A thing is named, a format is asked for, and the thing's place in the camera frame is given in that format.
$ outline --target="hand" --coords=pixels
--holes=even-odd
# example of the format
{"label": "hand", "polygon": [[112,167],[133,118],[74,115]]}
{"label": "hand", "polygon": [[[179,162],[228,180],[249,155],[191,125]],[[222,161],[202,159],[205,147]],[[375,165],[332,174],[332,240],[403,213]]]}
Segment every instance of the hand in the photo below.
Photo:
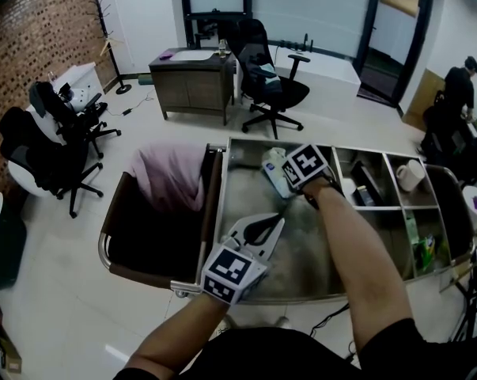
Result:
{"label": "hand", "polygon": [[331,186],[324,177],[317,177],[316,179],[308,182],[305,186],[303,186],[302,191],[307,196],[317,199],[319,192],[323,188],[329,188],[329,187]]}

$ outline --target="man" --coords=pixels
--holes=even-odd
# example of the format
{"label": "man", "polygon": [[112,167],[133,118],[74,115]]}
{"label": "man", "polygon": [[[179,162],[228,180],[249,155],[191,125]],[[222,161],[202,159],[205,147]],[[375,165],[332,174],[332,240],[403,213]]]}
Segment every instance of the man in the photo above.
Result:
{"label": "man", "polygon": [[445,103],[457,116],[467,105],[467,116],[471,119],[474,110],[474,85],[471,78],[477,74],[477,61],[473,56],[465,60],[464,67],[453,67],[445,77]]}
{"label": "man", "polygon": [[201,294],[155,329],[116,380],[175,378],[451,378],[477,380],[477,338],[428,344],[412,318],[403,281],[377,232],[324,178],[303,191],[319,206],[350,304],[362,370],[289,329],[232,329],[208,342],[226,304]]}
{"label": "man", "polygon": [[477,74],[477,61],[473,56],[465,60],[464,67],[453,67],[445,77],[445,90],[437,96],[434,106],[428,108],[422,118],[426,125],[426,135],[418,147],[420,154],[429,157],[433,153],[434,140],[437,136],[438,145],[452,148],[452,136],[461,124],[461,110],[467,106],[467,120],[471,120],[474,111],[474,85],[471,78]]}

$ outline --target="tiled floor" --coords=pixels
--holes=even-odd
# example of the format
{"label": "tiled floor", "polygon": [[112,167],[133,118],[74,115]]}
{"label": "tiled floor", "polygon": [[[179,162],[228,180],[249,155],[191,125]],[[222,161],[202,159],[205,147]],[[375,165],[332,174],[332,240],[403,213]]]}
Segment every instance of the tiled floor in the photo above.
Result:
{"label": "tiled floor", "polygon": [[[134,107],[152,86],[140,86],[122,96],[112,90],[109,110],[119,114]],[[399,120],[396,111],[358,99],[353,124],[288,111],[305,129],[280,127],[287,141],[360,146],[413,154],[422,135]],[[122,130],[121,137],[100,141],[104,169],[91,185],[104,198],[80,191],[78,218],[68,215],[69,196],[29,197],[23,210],[28,240],[17,284],[0,291],[4,325],[23,358],[28,380],[109,380],[152,329],[182,308],[187,300],[171,291],[158,290],[108,273],[97,255],[97,239],[121,172],[139,145],[156,140],[226,143],[240,131],[248,111],[234,109],[226,127],[221,119],[172,115],[163,121],[157,99],[142,103],[126,117],[105,114],[108,127]],[[251,138],[271,138],[265,123],[254,126]],[[96,159],[89,159],[89,164]],[[416,321],[428,340],[445,341],[460,316],[463,302],[454,289],[440,295],[439,279],[432,277],[408,286]],[[340,302],[293,306],[237,306],[231,315],[238,325],[273,324],[286,315],[295,329],[308,333]],[[336,317],[318,331],[316,338],[339,355],[346,355],[351,340],[348,313]]]}

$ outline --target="red brick wall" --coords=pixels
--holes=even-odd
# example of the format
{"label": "red brick wall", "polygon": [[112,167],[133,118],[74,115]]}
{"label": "red brick wall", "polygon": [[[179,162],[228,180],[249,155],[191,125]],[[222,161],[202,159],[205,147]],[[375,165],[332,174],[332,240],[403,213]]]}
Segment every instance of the red brick wall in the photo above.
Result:
{"label": "red brick wall", "polygon": [[[0,1],[0,119],[13,106],[27,108],[28,88],[47,73],[59,76],[73,65],[95,62],[103,87],[114,77],[92,0]],[[12,201],[18,188],[0,155],[0,192]]]}

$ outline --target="black t-shirt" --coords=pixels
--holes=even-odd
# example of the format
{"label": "black t-shirt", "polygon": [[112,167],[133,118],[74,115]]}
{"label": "black t-shirt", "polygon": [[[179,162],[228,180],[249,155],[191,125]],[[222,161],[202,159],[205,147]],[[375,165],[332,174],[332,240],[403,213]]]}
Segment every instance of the black t-shirt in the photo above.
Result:
{"label": "black t-shirt", "polygon": [[474,85],[464,67],[453,67],[445,77],[445,98],[458,111],[464,105],[474,108]]}
{"label": "black t-shirt", "polygon": [[[203,349],[184,379],[239,378],[447,378],[477,380],[477,338],[429,344],[413,320],[377,334],[360,354],[362,369],[304,333],[288,329],[231,329]],[[122,370],[115,380],[157,380],[139,369]]]}

